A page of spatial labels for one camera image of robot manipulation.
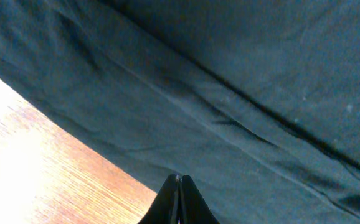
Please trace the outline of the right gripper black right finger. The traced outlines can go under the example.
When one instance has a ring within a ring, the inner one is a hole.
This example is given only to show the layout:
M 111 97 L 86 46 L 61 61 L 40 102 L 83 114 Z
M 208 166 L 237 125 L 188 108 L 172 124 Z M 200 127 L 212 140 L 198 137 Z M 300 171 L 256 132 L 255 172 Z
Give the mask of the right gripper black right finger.
M 219 224 L 189 175 L 179 181 L 179 222 L 181 224 Z

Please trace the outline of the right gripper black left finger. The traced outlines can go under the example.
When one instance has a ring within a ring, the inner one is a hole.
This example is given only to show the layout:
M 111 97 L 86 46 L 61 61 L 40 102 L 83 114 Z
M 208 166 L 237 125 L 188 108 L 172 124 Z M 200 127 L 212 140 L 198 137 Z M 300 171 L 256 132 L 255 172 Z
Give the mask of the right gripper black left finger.
M 169 175 L 138 224 L 178 224 L 179 176 Z

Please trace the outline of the black Nike t-shirt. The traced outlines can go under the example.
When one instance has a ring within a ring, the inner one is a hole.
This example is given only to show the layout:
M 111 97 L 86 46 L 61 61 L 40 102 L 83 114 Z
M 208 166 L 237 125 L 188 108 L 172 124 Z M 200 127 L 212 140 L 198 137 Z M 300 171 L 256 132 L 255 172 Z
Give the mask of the black Nike t-shirt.
M 360 223 L 360 1 L 0 0 L 0 79 L 222 223 Z

